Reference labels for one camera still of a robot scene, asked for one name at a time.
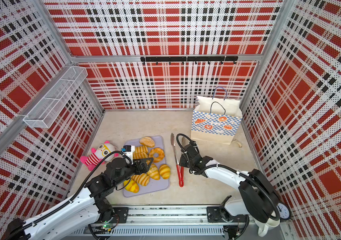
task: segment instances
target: plush doll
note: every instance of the plush doll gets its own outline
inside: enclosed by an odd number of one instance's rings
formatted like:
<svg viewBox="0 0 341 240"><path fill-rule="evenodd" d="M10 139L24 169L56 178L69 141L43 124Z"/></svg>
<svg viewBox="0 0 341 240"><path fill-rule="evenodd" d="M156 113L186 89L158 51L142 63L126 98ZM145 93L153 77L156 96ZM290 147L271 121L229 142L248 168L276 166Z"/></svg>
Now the plush doll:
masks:
<svg viewBox="0 0 341 240"><path fill-rule="evenodd" d="M109 141L105 141L103 145L99 146L99 148L95 149L92 148L91 152L92 154L89 156L82 156L80 157L80 161L85 164L89 171L93 170L96 165L109 153L113 152L116 150L116 147L110 144ZM110 161L112 160L113 157L119 156L118 153L115 153L112 156L109 156L105 161Z"/></svg>

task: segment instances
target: plaid wall panel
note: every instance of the plaid wall panel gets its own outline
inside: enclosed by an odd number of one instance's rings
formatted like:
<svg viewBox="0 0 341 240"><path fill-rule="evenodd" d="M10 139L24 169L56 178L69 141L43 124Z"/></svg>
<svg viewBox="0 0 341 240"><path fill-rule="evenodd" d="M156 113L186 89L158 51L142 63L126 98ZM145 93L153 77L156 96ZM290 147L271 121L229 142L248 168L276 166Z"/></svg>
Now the plaid wall panel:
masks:
<svg viewBox="0 0 341 240"><path fill-rule="evenodd" d="M296 1L245 107L302 239L341 239L341 1Z"/></svg>
<svg viewBox="0 0 341 240"><path fill-rule="evenodd" d="M52 127L26 127L1 154L0 239L14 218L27 219L66 198L99 117L80 86Z"/></svg>
<svg viewBox="0 0 341 240"><path fill-rule="evenodd" d="M282 0L44 0L71 53L261 53Z"/></svg>
<svg viewBox="0 0 341 240"><path fill-rule="evenodd" d="M105 109L193 108L196 96L220 86L240 100L256 62L82 63L87 80ZM217 96L224 97L222 90Z"/></svg>
<svg viewBox="0 0 341 240"><path fill-rule="evenodd" d="M0 134L64 65L32 2L0 1Z"/></svg>

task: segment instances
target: cutting board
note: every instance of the cutting board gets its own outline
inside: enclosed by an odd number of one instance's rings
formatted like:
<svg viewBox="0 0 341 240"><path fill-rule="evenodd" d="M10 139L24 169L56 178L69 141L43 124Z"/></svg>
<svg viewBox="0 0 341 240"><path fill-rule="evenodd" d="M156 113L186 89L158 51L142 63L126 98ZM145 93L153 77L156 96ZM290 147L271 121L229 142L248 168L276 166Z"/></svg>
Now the cutting board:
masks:
<svg viewBox="0 0 341 240"><path fill-rule="evenodd" d="M148 147L149 152L152 148L156 148L156 147L159 147L162 150L164 150L164 141L163 141L161 136L151 136L151 138L153 139L155 145L154 145L154 147ZM125 142L124 145L142 146L142 144L140 144L139 141L140 141L140 138L129 140L129 141ZM162 161L156 162L153 164L156 165L157 168L160 168L161 165L166 164L166 163L167 163L167 160L166 160L166 157L164 157ZM129 192L129 191L123 189L122 194L124 195L124 197L134 197L134 196L139 196L139 195L143 195L143 194L148 194L151 192L157 192L157 191L165 190L169 187L169 185L170 185L169 179L163 179L160 176L160 180L154 180L154 179L150 178L148 185L146 185L145 187L139 185L140 190L138 193Z"/></svg>

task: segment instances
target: shopping bag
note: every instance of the shopping bag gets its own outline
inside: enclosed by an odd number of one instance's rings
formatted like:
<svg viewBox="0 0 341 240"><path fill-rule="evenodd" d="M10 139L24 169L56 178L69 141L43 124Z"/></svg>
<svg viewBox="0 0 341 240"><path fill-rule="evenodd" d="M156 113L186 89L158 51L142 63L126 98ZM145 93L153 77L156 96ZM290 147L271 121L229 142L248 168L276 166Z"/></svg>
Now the shopping bag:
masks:
<svg viewBox="0 0 341 240"><path fill-rule="evenodd" d="M191 139L231 144L240 126L240 101L197 96L198 106L193 110Z"/></svg>

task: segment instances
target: metal tongs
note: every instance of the metal tongs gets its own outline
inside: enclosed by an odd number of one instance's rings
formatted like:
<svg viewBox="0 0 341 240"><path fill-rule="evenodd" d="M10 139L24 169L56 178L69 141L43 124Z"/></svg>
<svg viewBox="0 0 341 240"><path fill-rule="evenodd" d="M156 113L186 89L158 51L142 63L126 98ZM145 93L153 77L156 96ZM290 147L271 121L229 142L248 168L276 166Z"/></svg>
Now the metal tongs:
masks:
<svg viewBox="0 0 341 240"><path fill-rule="evenodd" d="M172 147L173 147L174 159L176 160L177 175L179 176L179 185L180 187L183 187L184 186L184 168L179 166L179 159L177 158L177 154L176 154L176 141L174 139L173 133L170 134L170 143L172 144Z"/></svg>

